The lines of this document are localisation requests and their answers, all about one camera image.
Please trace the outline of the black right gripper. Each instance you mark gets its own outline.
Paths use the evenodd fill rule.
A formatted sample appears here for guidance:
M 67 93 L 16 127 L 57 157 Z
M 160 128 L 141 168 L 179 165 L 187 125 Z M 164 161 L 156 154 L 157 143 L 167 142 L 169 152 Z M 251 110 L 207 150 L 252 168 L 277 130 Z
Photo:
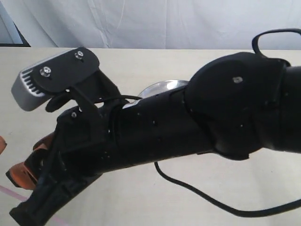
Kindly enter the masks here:
M 123 96 L 78 107 L 57 119 L 48 176 L 57 184 L 86 186 L 101 174 L 212 150 L 210 138 L 184 102 L 170 90 L 130 105 Z

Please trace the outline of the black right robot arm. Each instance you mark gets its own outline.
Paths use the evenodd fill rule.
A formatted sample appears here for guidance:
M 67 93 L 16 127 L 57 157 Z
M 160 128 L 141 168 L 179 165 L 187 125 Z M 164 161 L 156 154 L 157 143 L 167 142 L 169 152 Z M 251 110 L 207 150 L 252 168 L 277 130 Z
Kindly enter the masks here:
M 286 60 L 220 57 L 188 84 L 132 103 L 99 65 L 90 50 L 73 49 L 22 70 L 11 89 L 25 111 L 77 103 L 6 173 L 32 190 L 10 211 L 21 226 L 45 225 L 103 173 L 191 154 L 239 161 L 261 148 L 301 150 L 301 69 Z

